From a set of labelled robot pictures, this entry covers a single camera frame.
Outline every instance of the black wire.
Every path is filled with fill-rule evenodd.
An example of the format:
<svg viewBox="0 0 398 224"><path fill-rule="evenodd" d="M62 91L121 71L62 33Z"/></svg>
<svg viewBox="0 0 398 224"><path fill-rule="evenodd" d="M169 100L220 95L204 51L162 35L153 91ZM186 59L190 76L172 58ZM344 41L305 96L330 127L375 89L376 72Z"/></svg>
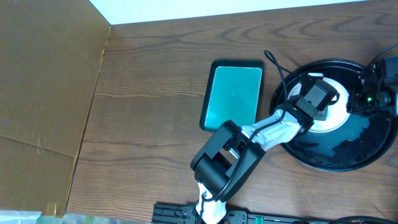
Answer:
<svg viewBox="0 0 398 224"><path fill-rule="evenodd" d="M286 82L285 82L285 77L284 74L282 73L283 71L286 71L288 73L292 73L291 71L287 70L286 68L282 67L279 65L278 61L276 60L276 58L274 57L274 55L269 51L269 50L265 50L264 54L266 55L266 57L268 58L268 60L270 60L270 62L272 62L274 65L276 65L276 67L278 68L279 71L279 75L280 75L280 79L282 80L282 84L284 86L284 97L285 97L285 103L284 103L284 110L282 112L282 116L280 116L280 118L272 123L269 123L263 127L257 128L256 130L253 131L253 133L251 134L248 143L244 146L243 148L243 153L242 156L238 159L237 164L235 166L234 171L231 174L231 177L229 178L229 180L227 181L227 183L224 185L224 187L218 192L218 194L216 194L215 196L212 196L212 198L203 198L202 197L202 202L211 202L211 201L217 201L220 199L221 195L225 192L225 190L229 187L229 185L231 185L232 181L235 179L236 173L238 172L238 169L242 163L242 161L244 160L244 157L246 155L246 151L248 150L249 145L252 143L251 141L253 140L253 138L256 136L256 134L258 134L258 132L260 132L261 130L268 128L269 126L272 126L274 124L277 124L279 122L281 122L283 120L283 118L285 117L286 114L286 110L287 110L287 90L286 90Z"/></svg>
<svg viewBox="0 0 398 224"><path fill-rule="evenodd" d="M359 221L362 222L371 222L371 223L379 223L379 224L397 224L396 222L386 220L383 218L376 218L376 217L367 217L367 216L353 216L353 217L344 217L339 218L335 221L330 222L329 224L339 224L339 223L347 223L352 221Z"/></svg>
<svg viewBox="0 0 398 224"><path fill-rule="evenodd" d="M387 51L393 49L394 47L398 47L398 44L391 45L390 47L388 47L388 48L382 50L376 57L374 57L374 58L368 63L368 66L366 66L365 71L363 72L363 76L365 77L366 74L368 74L369 69L371 69L372 65L376 62L376 60L377 60L382 54L384 54L384 53L386 53Z"/></svg>

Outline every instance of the white wall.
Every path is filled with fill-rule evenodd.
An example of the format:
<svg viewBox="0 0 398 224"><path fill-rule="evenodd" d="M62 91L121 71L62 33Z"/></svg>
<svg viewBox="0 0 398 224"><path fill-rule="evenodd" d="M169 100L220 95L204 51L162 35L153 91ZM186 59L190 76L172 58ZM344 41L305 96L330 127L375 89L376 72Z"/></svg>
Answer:
<svg viewBox="0 0 398 224"><path fill-rule="evenodd" d="M111 25L360 0L90 0Z"/></svg>

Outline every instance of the brown table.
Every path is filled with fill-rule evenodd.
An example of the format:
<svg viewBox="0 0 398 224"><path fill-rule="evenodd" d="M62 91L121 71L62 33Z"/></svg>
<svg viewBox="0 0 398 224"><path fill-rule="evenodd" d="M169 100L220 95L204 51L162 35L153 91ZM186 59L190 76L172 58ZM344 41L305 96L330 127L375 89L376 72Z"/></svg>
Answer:
<svg viewBox="0 0 398 224"><path fill-rule="evenodd" d="M68 212L149 222L156 202L197 200L189 164L211 136L199 117L212 61L265 60L268 49L291 70L324 58L366 64L397 41L397 1L113 26ZM279 83L266 61L262 117ZM370 166L342 173L312 169L274 147L229 204L299 217L398 220L397 143Z"/></svg>

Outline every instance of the white round object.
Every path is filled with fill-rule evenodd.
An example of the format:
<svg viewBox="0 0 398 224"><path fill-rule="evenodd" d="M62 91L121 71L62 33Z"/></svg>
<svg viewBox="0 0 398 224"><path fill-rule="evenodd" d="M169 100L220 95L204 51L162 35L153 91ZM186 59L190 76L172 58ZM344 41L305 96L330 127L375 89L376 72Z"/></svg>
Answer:
<svg viewBox="0 0 398 224"><path fill-rule="evenodd" d="M343 125L349 117L349 113L347 113L346 109L349 94L346 88L331 78L323 78L322 80L333 86L340 94L340 98L334 105L328 106L325 121L314 121L314 125L309 130L314 133L326 133L336 130ZM300 83L295 85L289 93L289 98L294 95L299 95L301 86Z"/></svg>

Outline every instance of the green object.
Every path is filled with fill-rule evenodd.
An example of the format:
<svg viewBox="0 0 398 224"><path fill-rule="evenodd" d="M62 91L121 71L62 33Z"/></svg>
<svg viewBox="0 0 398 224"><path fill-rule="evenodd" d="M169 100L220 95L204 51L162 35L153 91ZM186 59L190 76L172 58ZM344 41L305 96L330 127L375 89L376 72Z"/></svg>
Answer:
<svg viewBox="0 0 398 224"><path fill-rule="evenodd" d="M264 224L264 219L262 217L254 218L255 224Z"/></svg>
<svg viewBox="0 0 398 224"><path fill-rule="evenodd" d="M227 120L238 126L254 124L261 79L261 67L216 67L204 129L216 131Z"/></svg>

